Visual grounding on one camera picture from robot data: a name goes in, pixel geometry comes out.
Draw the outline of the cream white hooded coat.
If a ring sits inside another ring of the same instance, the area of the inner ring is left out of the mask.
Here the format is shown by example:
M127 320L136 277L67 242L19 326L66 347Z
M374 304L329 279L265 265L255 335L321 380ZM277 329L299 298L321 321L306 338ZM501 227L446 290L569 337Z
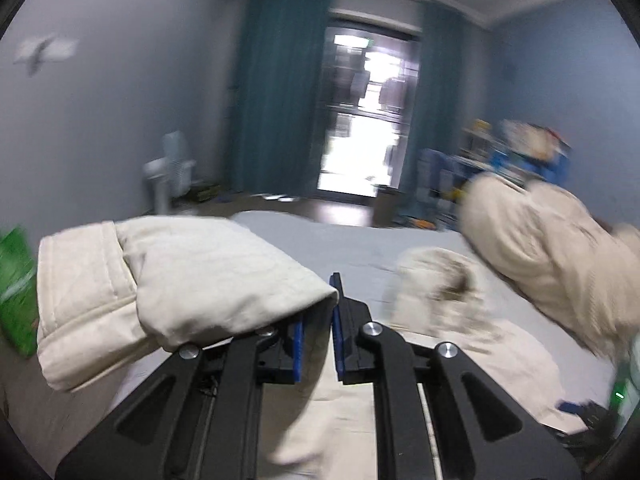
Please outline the cream white hooded coat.
M384 323L419 344L460 344L537 422L581 430L556 408L564 390L551 354L486 304L481 266L442 247L406 250ZM38 252L43 377L75 391L157 349L263 328L334 301L326 279L235 218L140 217L58 232Z

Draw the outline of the beige fleece blanket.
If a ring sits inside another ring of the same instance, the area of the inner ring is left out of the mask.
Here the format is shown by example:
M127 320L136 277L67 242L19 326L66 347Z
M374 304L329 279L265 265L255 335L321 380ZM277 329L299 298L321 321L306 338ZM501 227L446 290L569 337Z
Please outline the beige fleece blanket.
M606 230L565 188L466 182L458 227L473 249L585 347L622 358L639 331L639 230Z

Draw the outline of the light blue bed sheet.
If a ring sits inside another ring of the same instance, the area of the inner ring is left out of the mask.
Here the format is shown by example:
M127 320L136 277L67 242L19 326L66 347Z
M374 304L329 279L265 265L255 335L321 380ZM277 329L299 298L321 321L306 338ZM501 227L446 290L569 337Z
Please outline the light blue bed sheet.
M340 272L349 296L368 304L373 317L381 322L387 322L392 312L396 262L403 252L435 246L468 258L475 256L465 239L452 231L331 226L267 211L242 212L235 219L322 278ZM552 355L559 369L563 399L608 402L614 364L582 348L487 264L480 270L485 302L495 316L520 326ZM70 394L48 387L36 359L24 360L3 346L1 411L32 457L45 471L53 472L62 457L167 357L167 352L156 350Z

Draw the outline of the white standing fan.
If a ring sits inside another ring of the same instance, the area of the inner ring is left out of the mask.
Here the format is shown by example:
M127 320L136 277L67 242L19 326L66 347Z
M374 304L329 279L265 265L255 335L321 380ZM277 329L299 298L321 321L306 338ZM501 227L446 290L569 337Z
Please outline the white standing fan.
M181 131L165 134L162 148L163 156L144 164L142 172L151 192L153 214L166 216L174 201L190 192L196 162Z

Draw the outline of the brown cardboard box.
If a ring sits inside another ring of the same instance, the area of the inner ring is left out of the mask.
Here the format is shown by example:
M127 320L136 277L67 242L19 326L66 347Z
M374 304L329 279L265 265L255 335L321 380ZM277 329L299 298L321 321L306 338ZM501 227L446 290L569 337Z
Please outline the brown cardboard box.
M380 185L372 206L372 226L390 228L396 224L398 209L404 199L404 193L398 188Z

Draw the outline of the blue chair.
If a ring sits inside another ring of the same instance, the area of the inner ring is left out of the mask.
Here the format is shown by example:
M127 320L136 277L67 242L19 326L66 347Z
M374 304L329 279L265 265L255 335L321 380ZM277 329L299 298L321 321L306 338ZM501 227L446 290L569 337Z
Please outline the blue chair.
M435 207L441 200L457 204L462 197L464 177L454 156L424 148L418 158L416 200Z

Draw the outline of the row of books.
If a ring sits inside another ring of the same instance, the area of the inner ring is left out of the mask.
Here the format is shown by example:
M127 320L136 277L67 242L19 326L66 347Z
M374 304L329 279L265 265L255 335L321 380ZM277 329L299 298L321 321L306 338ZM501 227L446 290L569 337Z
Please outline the row of books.
M550 128L507 119L500 126L510 152L533 164L552 167L572 150L570 144Z

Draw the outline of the teal left curtain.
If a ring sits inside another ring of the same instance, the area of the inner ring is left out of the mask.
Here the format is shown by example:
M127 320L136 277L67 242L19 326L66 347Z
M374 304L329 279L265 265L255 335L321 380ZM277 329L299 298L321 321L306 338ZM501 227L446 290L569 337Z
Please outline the teal left curtain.
M314 121L332 0L248 0L233 74L232 190L299 196L318 145Z

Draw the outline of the teal curtain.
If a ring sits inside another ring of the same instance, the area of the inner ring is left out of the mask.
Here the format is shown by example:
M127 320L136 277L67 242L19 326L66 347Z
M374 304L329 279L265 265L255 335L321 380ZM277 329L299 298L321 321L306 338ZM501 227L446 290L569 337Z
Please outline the teal curtain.
M248 0L233 74L232 190L299 196L318 145L314 121L332 0Z
M465 18L439 2L422 4L420 66L413 100L408 144L400 189L411 194L418 186L418 161L427 148L448 152L454 144L458 117Z

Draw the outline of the teal right curtain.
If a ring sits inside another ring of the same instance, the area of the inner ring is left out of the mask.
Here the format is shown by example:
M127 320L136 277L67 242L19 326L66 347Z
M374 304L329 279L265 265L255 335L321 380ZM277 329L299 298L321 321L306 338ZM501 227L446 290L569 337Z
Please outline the teal right curtain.
M420 66L413 100L408 144L400 189L411 194L418 186L418 161L427 148L448 152L454 144L458 117L465 18L439 2L422 4Z

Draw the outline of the glass balcony door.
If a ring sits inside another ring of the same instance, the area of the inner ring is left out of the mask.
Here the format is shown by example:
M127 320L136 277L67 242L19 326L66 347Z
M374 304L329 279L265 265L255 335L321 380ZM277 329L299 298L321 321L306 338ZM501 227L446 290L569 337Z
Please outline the glass balcony door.
M330 23L320 98L320 195L354 202L398 187L418 75L416 36L354 21Z

